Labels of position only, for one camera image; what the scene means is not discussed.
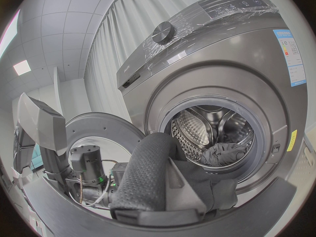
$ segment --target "yellow warning sticker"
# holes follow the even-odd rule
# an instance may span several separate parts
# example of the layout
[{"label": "yellow warning sticker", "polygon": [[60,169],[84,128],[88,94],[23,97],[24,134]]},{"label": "yellow warning sticker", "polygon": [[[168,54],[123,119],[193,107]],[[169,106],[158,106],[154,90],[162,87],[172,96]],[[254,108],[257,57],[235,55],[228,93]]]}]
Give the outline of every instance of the yellow warning sticker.
[{"label": "yellow warning sticker", "polygon": [[297,130],[292,132],[291,141],[290,141],[288,149],[286,150],[287,152],[290,152],[293,149],[293,146],[296,140],[296,134],[297,134]]}]

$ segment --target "washing machine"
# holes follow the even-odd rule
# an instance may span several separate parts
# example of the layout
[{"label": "washing machine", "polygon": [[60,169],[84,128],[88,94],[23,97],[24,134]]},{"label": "washing machine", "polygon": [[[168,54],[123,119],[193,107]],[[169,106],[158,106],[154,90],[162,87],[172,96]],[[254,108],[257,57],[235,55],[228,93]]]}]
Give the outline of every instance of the washing machine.
[{"label": "washing machine", "polygon": [[[247,225],[253,236],[275,225],[296,193],[289,178],[306,147],[307,87],[295,40],[271,1],[188,6],[138,46],[117,83],[145,135],[176,137],[214,182],[238,179],[238,204],[223,213],[222,234],[232,222],[244,225],[235,236]],[[229,165],[202,164],[216,143],[246,145],[247,152]]]}]

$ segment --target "qr code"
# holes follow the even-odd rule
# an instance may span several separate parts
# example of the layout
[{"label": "qr code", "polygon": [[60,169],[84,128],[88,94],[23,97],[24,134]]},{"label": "qr code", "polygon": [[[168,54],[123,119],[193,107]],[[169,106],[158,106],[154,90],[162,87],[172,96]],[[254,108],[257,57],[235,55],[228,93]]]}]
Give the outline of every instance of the qr code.
[{"label": "qr code", "polygon": [[299,54],[296,43],[294,41],[289,41],[289,44],[291,46],[292,53]]}]

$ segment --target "black textured gripper pad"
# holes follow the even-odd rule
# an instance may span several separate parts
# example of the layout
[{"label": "black textured gripper pad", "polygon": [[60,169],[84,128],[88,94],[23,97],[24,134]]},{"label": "black textured gripper pad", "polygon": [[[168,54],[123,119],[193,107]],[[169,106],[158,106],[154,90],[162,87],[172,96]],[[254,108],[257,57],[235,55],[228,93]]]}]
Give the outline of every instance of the black textured gripper pad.
[{"label": "black textured gripper pad", "polygon": [[145,137],[132,153],[110,204],[111,212],[165,211],[166,162],[169,156],[186,161],[177,139],[164,133],[153,133]]}]

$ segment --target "ceiling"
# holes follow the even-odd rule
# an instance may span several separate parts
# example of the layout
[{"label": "ceiling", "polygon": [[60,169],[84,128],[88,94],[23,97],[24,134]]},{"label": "ceiling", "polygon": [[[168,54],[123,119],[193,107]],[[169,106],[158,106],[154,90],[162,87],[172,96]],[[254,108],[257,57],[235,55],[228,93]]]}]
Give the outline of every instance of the ceiling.
[{"label": "ceiling", "polygon": [[[113,0],[24,0],[17,35],[0,59],[0,108],[23,92],[83,78],[94,34]],[[30,72],[17,75],[13,65],[27,60]]]}]

